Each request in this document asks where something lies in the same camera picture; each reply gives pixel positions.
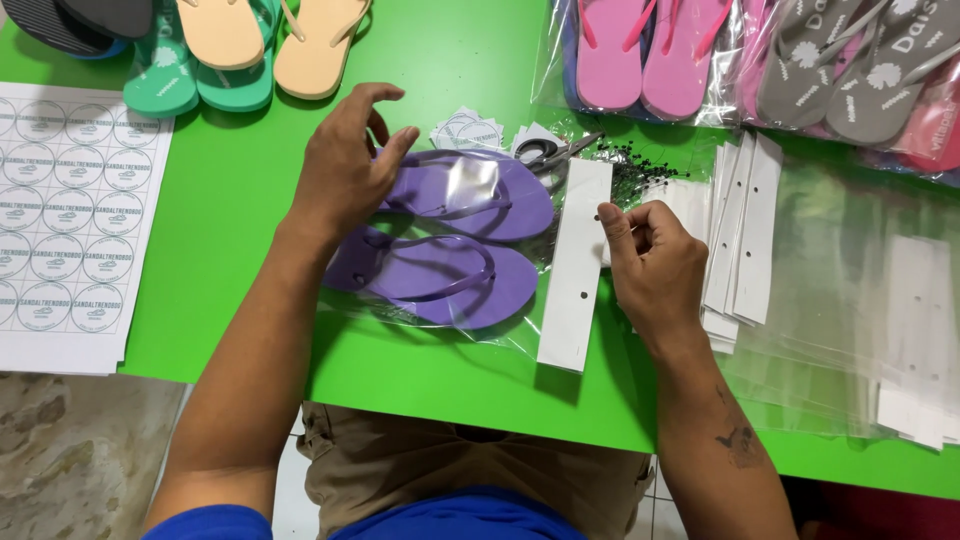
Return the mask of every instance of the sticker sheet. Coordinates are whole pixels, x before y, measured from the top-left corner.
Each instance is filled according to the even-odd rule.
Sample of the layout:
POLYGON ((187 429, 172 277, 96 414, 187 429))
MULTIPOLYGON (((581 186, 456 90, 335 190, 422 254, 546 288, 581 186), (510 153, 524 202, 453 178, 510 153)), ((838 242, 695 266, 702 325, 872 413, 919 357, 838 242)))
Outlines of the sticker sheet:
POLYGON ((173 124, 122 92, 0 83, 0 370, 116 370, 173 124))

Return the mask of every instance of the black flip-flop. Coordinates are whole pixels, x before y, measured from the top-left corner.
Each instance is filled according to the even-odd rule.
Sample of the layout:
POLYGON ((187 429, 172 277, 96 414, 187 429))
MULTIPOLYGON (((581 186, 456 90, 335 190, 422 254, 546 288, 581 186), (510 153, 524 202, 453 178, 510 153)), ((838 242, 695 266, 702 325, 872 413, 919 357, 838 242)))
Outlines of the black flip-flop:
POLYGON ((100 34, 135 41, 150 32, 151 0, 57 0, 74 18, 100 34))
POLYGON ((113 45, 113 38, 84 25, 57 5, 55 0, 0 0, 4 11, 34 39, 78 57, 99 57, 113 45))

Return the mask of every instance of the man's right hand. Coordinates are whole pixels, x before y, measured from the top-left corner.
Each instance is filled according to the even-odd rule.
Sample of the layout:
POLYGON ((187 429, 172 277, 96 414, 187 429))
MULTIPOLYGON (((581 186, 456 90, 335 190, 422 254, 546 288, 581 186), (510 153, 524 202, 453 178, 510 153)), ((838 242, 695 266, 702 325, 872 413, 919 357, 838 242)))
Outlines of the man's right hand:
POLYGON ((616 301, 654 358, 703 333, 700 303, 707 245, 660 201, 624 213, 602 203, 597 214, 610 243, 616 301))

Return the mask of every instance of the man's hand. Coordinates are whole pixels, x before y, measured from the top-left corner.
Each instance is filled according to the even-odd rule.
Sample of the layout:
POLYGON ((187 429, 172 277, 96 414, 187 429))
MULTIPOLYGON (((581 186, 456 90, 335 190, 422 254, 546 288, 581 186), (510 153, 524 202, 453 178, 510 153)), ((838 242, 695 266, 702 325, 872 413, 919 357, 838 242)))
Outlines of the man's hand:
POLYGON ((307 142, 294 202, 279 230, 308 241, 339 243, 376 211, 420 130, 407 127, 390 136, 373 104, 396 101, 403 93, 386 83, 353 87, 307 142), (376 158, 374 139, 383 152, 371 161, 376 158))
POLYGON ((700 301, 707 245, 660 201, 623 213, 602 203, 597 214, 610 242, 616 301, 655 358, 702 332, 700 301))

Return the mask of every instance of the round sticker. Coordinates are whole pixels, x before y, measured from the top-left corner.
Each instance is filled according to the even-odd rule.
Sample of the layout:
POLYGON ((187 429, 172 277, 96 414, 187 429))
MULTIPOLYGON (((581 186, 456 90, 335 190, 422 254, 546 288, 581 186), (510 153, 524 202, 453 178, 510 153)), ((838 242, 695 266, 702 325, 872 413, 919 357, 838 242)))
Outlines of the round sticker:
POLYGON ((53 170, 54 153, 45 145, 35 142, 17 146, 3 160, 3 172, 14 184, 38 184, 53 170))
POLYGON ((17 132, 33 142, 43 142, 57 136, 64 124, 66 114, 52 101, 34 101, 16 116, 17 132))
POLYGON ((113 115, 100 105, 83 105, 66 120, 66 136, 77 144, 96 144, 110 136, 113 115))
POLYGON ((58 233, 80 230, 93 216, 93 199, 79 189, 54 193, 43 206, 43 222, 58 233))
POLYGON ((7 132, 16 121, 16 109, 13 104, 3 98, 0 98, 0 135, 7 132))
POLYGON ((160 133, 160 121, 127 109, 113 123, 113 136, 127 148, 143 148, 160 133))
POLYGON ((497 148, 500 145, 500 134, 494 126, 486 122, 470 122, 457 132, 454 145, 458 150, 497 148))
POLYGON ((54 176, 67 187, 87 187, 104 171, 104 157, 96 148, 74 146, 57 158, 54 176))
POLYGON ((80 268, 84 248, 69 234, 54 234, 40 240, 30 255, 30 267, 48 282, 69 277, 80 268))
POLYGON ((0 233, 0 280, 16 274, 30 260, 30 242, 18 233, 0 233))
POLYGON ((70 311, 83 331, 104 331, 120 316, 123 297, 113 285, 91 285, 77 294, 70 311))
POLYGON ((93 223, 104 234, 117 236, 136 229, 143 216, 143 204, 132 193, 118 191, 110 193, 97 203, 93 214, 93 223))
POLYGON ((13 285, 0 280, 0 325, 16 311, 16 289, 13 285))
POLYGON ((115 282, 123 278, 132 265, 133 246, 117 236, 93 242, 84 254, 84 271, 95 282, 115 282))
POLYGON ((18 185, 0 191, 0 229, 26 229, 40 217, 42 211, 43 197, 32 187, 18 185))
POLYGON ((150 158, 139 150, 121 150, 107 161, 104 179, 114 189, 131 191, 150 180, 150 158))
POLYGON ((36 284, 20 297, 16 317, 30 330, 50 330, 70 312, 70 291, 57 282, 36 284))

